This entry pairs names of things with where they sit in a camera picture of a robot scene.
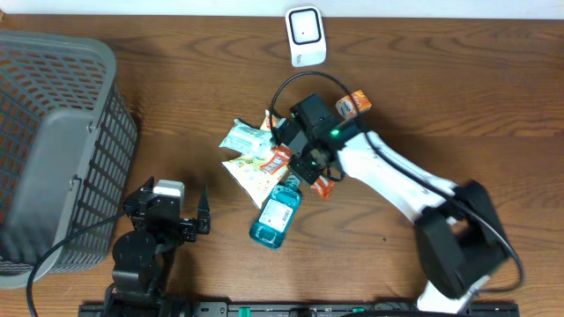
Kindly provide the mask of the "orange snack bar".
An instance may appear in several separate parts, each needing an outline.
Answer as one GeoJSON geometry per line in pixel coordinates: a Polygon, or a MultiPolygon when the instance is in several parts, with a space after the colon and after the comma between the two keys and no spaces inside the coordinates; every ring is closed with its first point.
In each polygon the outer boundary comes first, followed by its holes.
{"type": "Polygon", "coordinates": [[[335,182],[320,175],[317,180],[310,186],[322,199],[327,200],[335,186],[335,182]]]}

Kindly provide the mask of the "blue mouthwash bottle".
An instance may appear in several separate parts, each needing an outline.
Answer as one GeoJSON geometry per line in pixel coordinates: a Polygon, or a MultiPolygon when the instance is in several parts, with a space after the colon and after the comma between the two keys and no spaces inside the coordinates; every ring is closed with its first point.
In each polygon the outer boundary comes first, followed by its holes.
{"type": "Polygon", "coordinates": [[[282,246],[293,216],[301,205],[300,184],[300,178],[290,173],[283,183],[274,187],[249,230],[253,241],[270,249],[282,246]]]}

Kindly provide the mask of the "yellow snack bag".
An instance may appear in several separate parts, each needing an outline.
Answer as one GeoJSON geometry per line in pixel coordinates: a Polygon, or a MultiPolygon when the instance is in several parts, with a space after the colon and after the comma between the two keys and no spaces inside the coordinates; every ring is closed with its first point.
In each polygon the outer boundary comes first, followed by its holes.
{"type": "MultiPolygon", "coordinates": [[[[270,112],[265,111],[265,118],[259,129],[271,132],[271,124],[278,123],[270,112]]],[[[284,145],[275,145],[270,152],[261,158],[241,154],[222,162],[222,166],[250,197],[253,204],[261,209],[274,187],[283,179],[288,171],[287,164],[291,152],[284,145]]]]}

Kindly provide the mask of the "small orange carton box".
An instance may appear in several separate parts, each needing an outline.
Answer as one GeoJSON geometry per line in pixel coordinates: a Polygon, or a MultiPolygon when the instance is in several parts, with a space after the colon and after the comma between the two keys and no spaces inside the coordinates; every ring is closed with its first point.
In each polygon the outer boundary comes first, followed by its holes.
{"type": "Polygon", "coordinates": [[[368,111],[373,104],[362,90],[346,95],[336,102],[338,113],[346,120],[368,111]]]}

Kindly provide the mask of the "green wet wipes pack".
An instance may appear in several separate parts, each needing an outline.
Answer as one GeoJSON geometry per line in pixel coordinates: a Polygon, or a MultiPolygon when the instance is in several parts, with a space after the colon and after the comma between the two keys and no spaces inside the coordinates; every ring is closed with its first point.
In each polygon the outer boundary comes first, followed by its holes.
{"type": "Polygon", "coordinates": [[[253,128],[235,119],[233,127],[222,140],[219,148],[227,148],[243,155],[261,158],[266,156],[273,146],[271,132],[253,128]]]}

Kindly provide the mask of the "grey plastic shopping basket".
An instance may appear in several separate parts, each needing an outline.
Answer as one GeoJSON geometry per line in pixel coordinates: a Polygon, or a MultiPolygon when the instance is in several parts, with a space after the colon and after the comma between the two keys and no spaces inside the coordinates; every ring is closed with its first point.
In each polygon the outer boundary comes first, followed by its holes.
{"type": "Polygon", "coordinates": [[[90,269],[108,253],[137,125],[112,50],[1,33],[1,285],[90,269]]]}

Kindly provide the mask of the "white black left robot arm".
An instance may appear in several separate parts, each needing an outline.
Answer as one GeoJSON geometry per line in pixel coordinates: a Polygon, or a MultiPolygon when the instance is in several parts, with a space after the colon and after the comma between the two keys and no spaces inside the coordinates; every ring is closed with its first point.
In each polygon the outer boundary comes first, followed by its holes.
{"type": "Polygon", "coordinates": [[[113,285],[107,289],[102,315],[109,317],[191,316],[190,304],[166,294],[177,249],[211,231],[208,188],[197,204],[197,216],[181,216],[185,187],[179,181],[149,178],[129,194],[123,210],[133,230],[112,250],[113,285]]]}

